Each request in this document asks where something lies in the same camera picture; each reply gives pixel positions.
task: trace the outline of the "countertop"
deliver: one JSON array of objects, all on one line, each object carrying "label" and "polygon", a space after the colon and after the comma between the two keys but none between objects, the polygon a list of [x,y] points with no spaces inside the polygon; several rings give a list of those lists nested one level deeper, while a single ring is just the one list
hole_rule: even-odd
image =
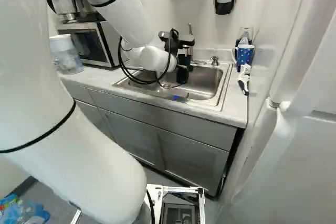
[{"label": "countertop", "polygon": [[62,80],[78,84],[89,89],[117,95],[134,101],[139,101],[161,108],[197,116],[199,118],[245,128],[247,124],[247,96],[243,95],[238,82],[238,73],[233,66],[228,83],[223,108],[221,111],[206,110],[196,105],[188,105],[178,101],[170,101],[151,95],[126,90],[112,85],[125,77],[120,68],[105,70],[95,67],[84,67],[84,71],[77,74],[61,74]]}]

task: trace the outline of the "floor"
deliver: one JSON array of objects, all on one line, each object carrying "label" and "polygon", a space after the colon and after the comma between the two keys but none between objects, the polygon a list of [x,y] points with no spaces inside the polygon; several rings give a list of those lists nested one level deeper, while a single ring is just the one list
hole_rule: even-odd
[{"label": "floor", "polygon": [[[144,167],[147,175],[148,184],[159,184],[164,186],[181,186],[178,183],[155,173],[154,171]],[[44,184],[37,182],[32,186],[22,199],[29,199],[36,203],[43,204],[45,209],[51,214],[50,220],[47,224],[70,224],[76,210],[74,207],[56,196],[53,191]],[[218,210],[218,202],[206,198],[205,202],[205,216],[206,224],[214,224],[214,216]],[[98,224],[89,216],[83,216],[79,224]]]}]

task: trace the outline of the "refrigerator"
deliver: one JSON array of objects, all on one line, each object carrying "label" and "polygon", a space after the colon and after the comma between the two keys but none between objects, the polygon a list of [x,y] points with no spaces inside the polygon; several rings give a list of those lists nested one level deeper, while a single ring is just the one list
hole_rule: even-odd
[{"label": "refrigerator", "polygon": [[336,0],[266,0],[216,223],[336,223]]}]

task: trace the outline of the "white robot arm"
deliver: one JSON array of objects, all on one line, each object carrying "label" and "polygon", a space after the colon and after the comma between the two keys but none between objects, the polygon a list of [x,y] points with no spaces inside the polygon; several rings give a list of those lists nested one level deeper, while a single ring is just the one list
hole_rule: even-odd
[{"label": "white robot arm", "polygon": [[[166,68],[168,53],[147,46],[154,33],[139,0],[88,1],[124,47],[136,48],[145,68]],[[62,86],[49,50],[46,0],[0,0],[0,7],[0,155],[100,223],[133,223],[146,193],[145,173]]]},{"label": "white robot arm", "polygon": [[[154,31],[139,0],[88,1],[122,36],[122,48],[130,59],[136,59],[147,70],[165,70],[168,52],[148,45]],[[168,71],[175,67],[176,58],[171,57]]]}]

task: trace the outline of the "sink basin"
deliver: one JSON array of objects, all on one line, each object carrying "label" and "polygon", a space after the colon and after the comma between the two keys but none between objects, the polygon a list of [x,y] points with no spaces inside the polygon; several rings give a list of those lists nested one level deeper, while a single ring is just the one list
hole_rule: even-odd
[{"label": "sink basin", "polygon": [[[114,86],[191,105],[217,106],[217,110],[221,110],[232,65],[221,63],[214,67],[207,62],[206,65],[193,66],[193,71],[189,72],[188,83],[180,86],[176,83],[176,69],[166,73],[160,80],[161,85],[157,82],[150,85],[138,84],[126,77]],[[155,72],[147,70],[139,70],[133,75],[146,81],[155,78]]]}]

